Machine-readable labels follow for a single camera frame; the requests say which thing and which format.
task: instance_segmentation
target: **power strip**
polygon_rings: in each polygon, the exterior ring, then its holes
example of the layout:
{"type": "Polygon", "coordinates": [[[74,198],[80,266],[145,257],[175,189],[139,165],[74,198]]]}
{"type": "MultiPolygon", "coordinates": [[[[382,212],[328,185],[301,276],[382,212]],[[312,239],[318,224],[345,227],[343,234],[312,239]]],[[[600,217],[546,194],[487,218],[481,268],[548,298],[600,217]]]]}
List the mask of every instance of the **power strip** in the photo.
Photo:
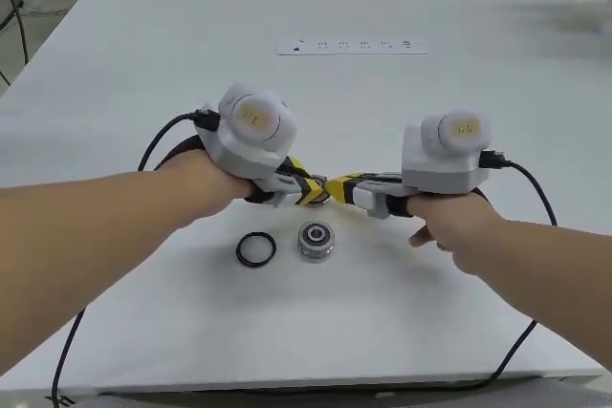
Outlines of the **power strip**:
{"type": "Polygon", "coordinates": [[[276,54],[429,54],[424,40],[407,38],[281,38],[276,54]]]}

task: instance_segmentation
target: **left hand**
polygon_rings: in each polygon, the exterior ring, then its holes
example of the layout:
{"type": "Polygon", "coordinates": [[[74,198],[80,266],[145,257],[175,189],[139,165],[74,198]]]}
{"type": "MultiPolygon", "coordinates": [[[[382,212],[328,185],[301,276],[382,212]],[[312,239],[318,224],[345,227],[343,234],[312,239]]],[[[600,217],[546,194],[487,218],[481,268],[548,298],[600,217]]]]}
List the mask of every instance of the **left hand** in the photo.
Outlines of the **left hand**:
{"type": "Polygon", "coordinates": [[[167,174],[171,186],[179,186],[189,205],[187,225],[214,215],[233,200],[246,198],[252,185],[219,169],[203,150],[184,152],[168,160],[159,169],[167,174]]]}

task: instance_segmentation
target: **black rubber o-ring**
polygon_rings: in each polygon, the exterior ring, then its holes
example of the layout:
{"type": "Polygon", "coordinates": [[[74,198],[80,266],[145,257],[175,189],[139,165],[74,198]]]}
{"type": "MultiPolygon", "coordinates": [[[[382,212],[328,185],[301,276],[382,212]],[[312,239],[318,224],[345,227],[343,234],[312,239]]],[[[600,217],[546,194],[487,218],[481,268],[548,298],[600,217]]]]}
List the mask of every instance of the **black rubber o-ring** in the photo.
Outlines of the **black rubber o-ring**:
{"type": "Polygon", "coordinates": [[[271,235],[269,235],[268,233],[264,233],[263,231],[255,231],[253,233],[245,234],[242,237],[242,239],[238,242],[238,246],[236,246],[236,258],[238,258],[238,261],[242,263],[245,267],[249,267],[249,268],[261,268],[265,265],[268,265],[270,261],[274,258],[275,255],[276,255],[276,241],[271,235]],[[261,262],[252,262],[251,260],[247,260],[242,254],[242,245],[245,244],[245,241],[247,241],[250,238],[267,239],[270,245],[272,246],[272,253],[270,254],[270,256],[266,258],[265,260],[262,260],[261,262]]]}

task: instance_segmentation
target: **cable connector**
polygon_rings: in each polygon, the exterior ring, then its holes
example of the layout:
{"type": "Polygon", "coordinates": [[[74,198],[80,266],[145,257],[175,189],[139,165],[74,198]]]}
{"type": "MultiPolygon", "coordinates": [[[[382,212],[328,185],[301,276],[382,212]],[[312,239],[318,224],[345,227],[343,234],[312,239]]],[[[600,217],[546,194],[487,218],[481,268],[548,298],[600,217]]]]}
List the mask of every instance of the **cable connector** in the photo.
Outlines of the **cable connector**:
{"type": "Polygon", "coordinates": [[[502,152],[495,150],[483,150],[480,152],[478,167],[483,169],[502,169],[509,166],[509,161],[502,152]]]}
{"type": "Polygon", "coordinates": [[[219,129],[219,123],[221,122],[221,116],[209,109],[205,110],[196,110],[193,113],[193,123],[202,129],[206,129],[214,133],[217,129],[219,129]]]}

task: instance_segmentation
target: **black wrist strap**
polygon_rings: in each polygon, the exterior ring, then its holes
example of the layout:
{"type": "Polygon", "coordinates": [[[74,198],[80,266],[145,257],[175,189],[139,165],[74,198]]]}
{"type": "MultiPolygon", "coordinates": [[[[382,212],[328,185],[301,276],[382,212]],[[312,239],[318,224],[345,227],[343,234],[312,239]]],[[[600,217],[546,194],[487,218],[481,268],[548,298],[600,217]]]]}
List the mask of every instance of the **black wrist strap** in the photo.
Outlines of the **black wrist strap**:
{"type": "Polygon", "coordinates": [[[160,167],[164,165],[165,162],[176,157],[177,155],[180,155],[184,152],[189,152],[191,150],[206,151],[206,148],[204,148],[204,145],[202,144],[202,141],[200,140],[199,136],[191,136],[190,138],[185,139],[181,143],[179,143],[176,147],[174,147],[172,150],[168,152],[168,154],[165,156],[162,162],[160,162],[155,167],[155,170],[158,170],[160,167]]]}

